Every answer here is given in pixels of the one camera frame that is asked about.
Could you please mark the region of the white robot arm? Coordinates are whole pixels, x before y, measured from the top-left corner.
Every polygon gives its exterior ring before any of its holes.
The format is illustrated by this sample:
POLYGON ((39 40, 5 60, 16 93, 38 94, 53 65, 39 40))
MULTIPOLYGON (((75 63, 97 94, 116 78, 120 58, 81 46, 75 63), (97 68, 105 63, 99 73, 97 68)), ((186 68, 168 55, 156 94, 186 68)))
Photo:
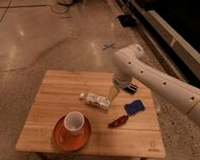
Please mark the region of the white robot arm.
POLYGON ((148 66, 140 60, 144 55, 137 43, 116 51, 113 84, 124 89, 137 79, 200 127, 200 89, 148 66))

